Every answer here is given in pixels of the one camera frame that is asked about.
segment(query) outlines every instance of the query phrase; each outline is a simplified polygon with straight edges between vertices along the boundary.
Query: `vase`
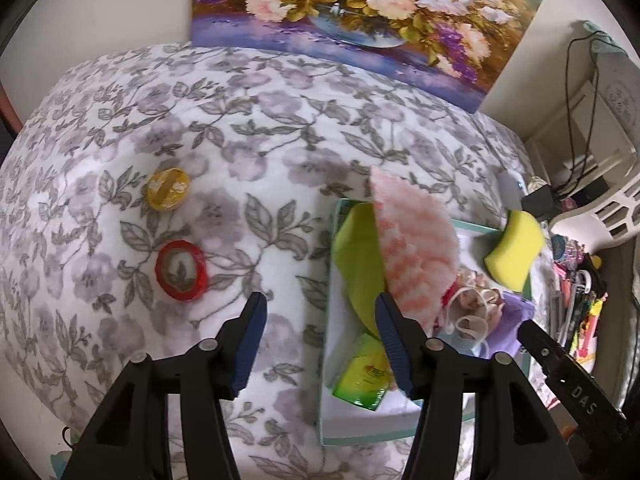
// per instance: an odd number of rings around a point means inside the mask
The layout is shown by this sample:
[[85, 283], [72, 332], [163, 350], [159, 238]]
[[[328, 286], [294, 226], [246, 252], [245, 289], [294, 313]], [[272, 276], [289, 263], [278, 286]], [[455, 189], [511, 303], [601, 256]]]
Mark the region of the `vase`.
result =
[[[324, 30], [332, 38], [358, 46], [376, 48], [393, 48], [402, 45], [405, 40], [381, 16], [366, 16], [359, 9], [348, 9], [340, 2], [319, 4], [316, 6], [318, 16], [309, 15], [309, 20], [316, 27]], [[343, 24], [345, 20], [354, 19], [362, 24], [350, 30]]]

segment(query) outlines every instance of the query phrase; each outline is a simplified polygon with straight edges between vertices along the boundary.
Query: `green packet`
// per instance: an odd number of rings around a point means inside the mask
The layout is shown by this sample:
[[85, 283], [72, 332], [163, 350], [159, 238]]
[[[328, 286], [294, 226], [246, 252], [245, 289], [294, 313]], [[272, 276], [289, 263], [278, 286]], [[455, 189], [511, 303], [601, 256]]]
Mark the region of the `green packet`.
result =
[[384, 346], [378, 339], [363, 333], [334, 388], [334, 396], [374, 412], [390, 385], [391, 374]]

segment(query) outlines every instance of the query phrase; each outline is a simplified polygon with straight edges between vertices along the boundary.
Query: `box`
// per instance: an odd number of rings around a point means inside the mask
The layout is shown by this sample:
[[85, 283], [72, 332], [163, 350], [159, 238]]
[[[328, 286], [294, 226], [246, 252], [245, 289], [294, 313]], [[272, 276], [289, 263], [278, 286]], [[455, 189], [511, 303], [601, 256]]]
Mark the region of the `box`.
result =
[[[338, 232], [351, 207], [357, 201], [338, 200], [334, 209], [333, 236]], [[482, 260], [500, 239], [498, 229], [452, 220], [460, 240], [460, 261], [470, 269], [487, 274]], [[492, 288], [503, 286], [490, 282]], [[530, 300], [530, 280], [523, 297]], [[329, 295], [324, 332], [324, 356], [320, 385], [319, 432], [324, 446], [354, 446], [414, 436], [420, 416], [420, 402], [407, 399], [401, 390], [386, 393], [375, 412], [354, 406], [332, 395], [336, 376], [350, 359], [353, 343], [365, 329], [344, 293], [344, 281], [333, 261], [329, 273]], [[521, 352], [516, 357], [525, 375], [529, 375], [530, 356]], [[463, 421], [474, 418], [474, 396], [465, 394]]]

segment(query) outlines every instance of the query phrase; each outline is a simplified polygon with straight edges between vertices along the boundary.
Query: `yellow sponge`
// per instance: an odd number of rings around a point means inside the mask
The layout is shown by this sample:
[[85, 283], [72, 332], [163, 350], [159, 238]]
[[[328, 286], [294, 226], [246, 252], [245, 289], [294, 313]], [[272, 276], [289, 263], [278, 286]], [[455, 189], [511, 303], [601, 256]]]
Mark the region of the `yellow sponge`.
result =
[[496, 282], [521, 292], [544, 243], [542, 229], [533, 216], [526, 211], [510, 211], [502, 238], [484, 264]]

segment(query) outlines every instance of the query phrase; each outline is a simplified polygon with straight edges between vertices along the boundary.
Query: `painting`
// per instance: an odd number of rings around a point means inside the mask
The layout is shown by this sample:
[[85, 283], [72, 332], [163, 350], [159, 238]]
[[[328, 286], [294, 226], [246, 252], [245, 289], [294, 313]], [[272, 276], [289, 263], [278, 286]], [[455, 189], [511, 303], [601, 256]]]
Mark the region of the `painting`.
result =
[[474, 112], [541, 2], [193, 0], [191, 39], [357, 66]]

